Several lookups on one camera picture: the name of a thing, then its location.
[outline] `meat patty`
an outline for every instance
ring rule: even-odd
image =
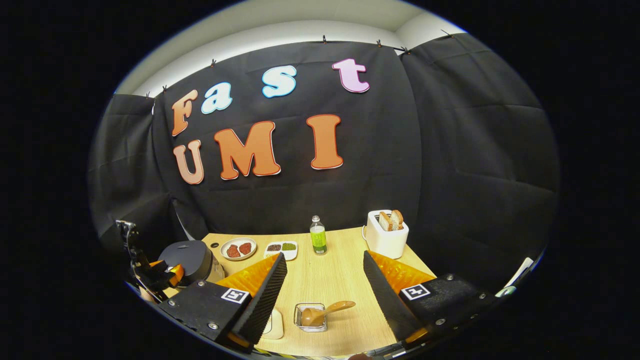
[[[251,243],[244,243],[240,245],[240,252],[242,252],[244,255],[249,254],[249,252],[251,252]]]
[[[238,251],[237,245],[231,245],[229,249],[227,249],[227,255],[230,258],[238,258],[240,256],[240,252]]]

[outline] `blue letter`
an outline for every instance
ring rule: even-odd
[[[289,95],[296,88],[296,68],[291,65],[273,67],[265,71],[262,75],[262,82],[269,85],[262,88],[264,96],[272,98],[274,96]]]
[[[204,93],[205,101],[202,103],[202,113],[209,114],[216,110],[224,110],[231,104],[229,94],[231,93],[230,83],[220,83],[212,86]]]

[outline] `orange letter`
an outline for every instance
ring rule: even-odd
[[[251,162],[255,157],[253,173],[256,176],[275,175],[280,173],[280,166],[276,164],[273,157],[273,146],[271,145],[271,132],[276,128],[276,124],[271,121],[256,122],[249,130],[246,137],[246,145],[238,139],[236,133],[231,129],[218,131],[213,138],[220,145],[220,156],[222,157],[222,180],[233,180],[238,177],[238,171],[234,169],[231,162],[236,163],[242,175],[248,176]]]
[[[314,130],[316,144],[316,158],[311,161],[311,167],[316,170],[337,168],[344,162],[338,156],[335,143],[335,127],[340,124],[336,115],[316,115],[307,119],[307,125]]]
[[[173,155],[175,155],[175,159],[178,161],[178,169],[180,170],[180,175],[183,180],[192,185],[200,184],[202,179],[204,179],[204,169],[202,168],[202,160],[200,159],[200,141],[193,140],[189,142],[187,146],[193,155],[193,164],[196,167],[195,174],[192,174],[187,167],[187,160],[184,157],[184,145],[176,146],[173,149]]]
[[[173,104],[171,107],[171,109],[173,109],[173,131],[171,135],[176,136],[187,128],[187,124],[189,123],[184,121],[184,117],[191,116],[191,101],[197,97],[198,92],[192,90]]]

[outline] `white container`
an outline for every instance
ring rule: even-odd
[[[282,246],[284,243],[290,243],[296,246],[294,250],[278,250],[278,251],[269,251],[269,246],[271,245],[280,245]],[[290,261],[296,258],[298,255],[298,243],[295,241],[274,241],[273,243],[268,243],[264,248],[264,258],[268,258],[270,256],[278,255],[278,253],[284,254],[284,259],[286,261]]]
[[[376,216],[380,215],[380,212],[391,216],[391,210],[374,210],[370,211],[367,215],[365,239],[367,240],[369,250],[388,258],[400,258],[404,252],[409,227],[403,222],[402,230],[384,231],[376,218]]]

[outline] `pink letter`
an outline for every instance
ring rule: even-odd
[[[331,67],[334,70],[340,70],[340,81],[342,82],[342,87],[344,87],[348,91],[365,92],[369,89],[369,83],[361,83],[358,79],[358,73],[365,72],[367,71],[367,69],[364,67],[364,65],[356,65],[356,61],[354,59],[344,59],[342,61],[338,61],[337,63],[331,65]]]
[[[182,176],[182,179],[189,184],[200,184],[202,179],[204,179],[204,169],[202,168],[202,160],[200,159],[200,141],[193,140],[187,144],[187,147],[191,150],[191,154],[193,155],[193,164],[195,165],[196,172],[191,173],[189,171],[189,168],[187,167],[187,160],[184,157],[186,149],[184,145],[180,145],[173,148],[173,155],[175,155],[175,159],[178,161],[180,176]]]

